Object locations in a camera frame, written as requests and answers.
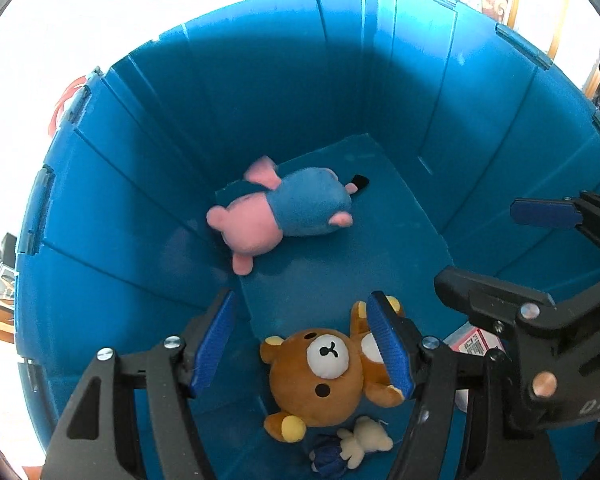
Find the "bear nose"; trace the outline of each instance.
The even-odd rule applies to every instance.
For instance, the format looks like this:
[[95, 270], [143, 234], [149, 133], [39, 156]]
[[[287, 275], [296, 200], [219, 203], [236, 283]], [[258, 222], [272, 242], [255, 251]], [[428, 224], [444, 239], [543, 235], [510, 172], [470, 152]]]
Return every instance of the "bear nose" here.
[[306, 349], [306, 361], [317, 377], [335, 379], [349, 368], [349, 351], [342, 339], [324, 334]]
[[331, 388], [328, 384], [320, 383], [315, 387], [315, 394], [318, 397], [329, 397]]

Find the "rilakkuma plush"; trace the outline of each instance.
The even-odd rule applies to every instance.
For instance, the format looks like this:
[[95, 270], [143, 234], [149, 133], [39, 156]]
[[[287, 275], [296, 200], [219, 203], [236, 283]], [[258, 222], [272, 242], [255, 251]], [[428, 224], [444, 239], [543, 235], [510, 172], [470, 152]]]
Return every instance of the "rilakkuma plush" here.
[[368, 416], [356, 420], [353, 432], [340, 428], [337, 436], [321, 436], [309, 453], [311, 469], [322, 478], [340, 478], [357, 468], [368, 453], [391, 451], [394, 441], [384, 427]]
[[[307, 427], [341, 424], [355, 412], [363, 392], [378, 406], [397, 406], [404, 400], [389, 383], [375, 384], [364, 376], [363, 360], [368, 358], [360, 329], [365, 327], [352, 316], [351, 338], [336, 330], [309, 328], [285, 340], [265, 339], [260, 357], [271, 364], [269, 386], [281, 410], [265, 419], [267, 433], [280, 442], [298, 442]], [[367, 364], [369, 373], [384, 380], [376, 365]]]
[[[404, 309], [400, 301], [393, 296], [388, 296], [387, 299], [396, 314], [404, 317]], [[351, 309], [351, 339], [360, 348], [366, 398], [382, 408], [394, 408], [400, 405], [404, 401], [404, 396], [391, 384], [376, 339], [366, 320], [364, 301], [357, 301]]]
[[213, 206], [206, 222], [222, 233], [234, 252], [233, 268], [245, 276], [253, 269], [253, 257], [268, 253], [285, 236], [317, 236], [353, 224], [351, 198], [368, 184], [357, 175], [343, 186], [327, 168], [304, 168], [280, 178], [273, 161], [264, 157], [244, 174], [267, 191], [241, 196], [227, 208]]

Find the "bear face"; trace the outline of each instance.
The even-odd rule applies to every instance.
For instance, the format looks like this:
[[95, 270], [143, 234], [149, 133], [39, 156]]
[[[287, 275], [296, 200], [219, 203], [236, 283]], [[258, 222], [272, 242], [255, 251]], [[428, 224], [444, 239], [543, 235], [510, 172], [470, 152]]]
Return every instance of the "bear face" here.
[[268, 338], [260, 356], [271, 364], [269, 384], [280, 409], [309, 427], [344, 422], [362, 398], [358, 348], [343, 333], [324, 328]]

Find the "pig plush ear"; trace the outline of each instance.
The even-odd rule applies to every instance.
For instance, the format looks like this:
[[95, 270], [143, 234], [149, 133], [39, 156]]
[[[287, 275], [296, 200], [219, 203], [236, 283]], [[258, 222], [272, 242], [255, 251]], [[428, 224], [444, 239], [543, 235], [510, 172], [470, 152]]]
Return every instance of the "pig plush ear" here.
[[267, 337], [260, 345], [260, 358], [262, 361], [270, 365], [276, 358], [276, 355], [278, 355], [280, 345], [282, 345], [283, 342], [284, 339], [277, 335]]
[[260, 184], [272, 190], [282, 183], [282, 180], [276, 174], [276, 165], [268, 156], [256, 160], [244, 174], [244, 179], [252, 184]]
[[353, 217], [345, 211], [338, 211], [335, 215], [329, 218], [329, 225], [337, 225], [338, 227], [349, 227], [353, 224]]
[[206, 212], [206, 223], [216, 231], [222, 231], [222, 227], [229, 216], [229, 212], [220, 205], [213, 206]]

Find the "metal screw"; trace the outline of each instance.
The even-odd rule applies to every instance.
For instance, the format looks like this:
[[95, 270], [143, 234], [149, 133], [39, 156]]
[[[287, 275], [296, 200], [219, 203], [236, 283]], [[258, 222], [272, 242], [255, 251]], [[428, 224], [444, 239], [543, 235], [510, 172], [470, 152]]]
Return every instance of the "metal screw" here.
[[551, 372], [540, 372], [534, 377], [532, 388], [536, 397], [548, 399], [558, 389], [558, 379]]
[[180, 339], [176, 335], [170, 335], [167, 339], [164, 340], [165, 348], [177, 348], [182, 344], [182, 339]]
[[525, 319], [535, 319], [540, 316], [540, 307], [535, 303], [525, 303], [520, 307], [520, 316]]
[[440, 346], [440, 339], [433, 337], [432, 335], [427, 335], [422, 338], [422, 346], [427, 350], [435, 350]]
[[418, 417], [418, 424], [424, 424], [427, 420], [429, 420], [429, 410], [422, 409]]
[[96, 354], [98, 361], [108, 361], [113, 357], [113, 348], [101, 348]]
[[502, 356], [504, 355], [502, 350], [500, 350], [499, 348], [492, 348], [487, 353], [489, 354], [489, 359], [491, 359], [492, 361], [502, 359]]

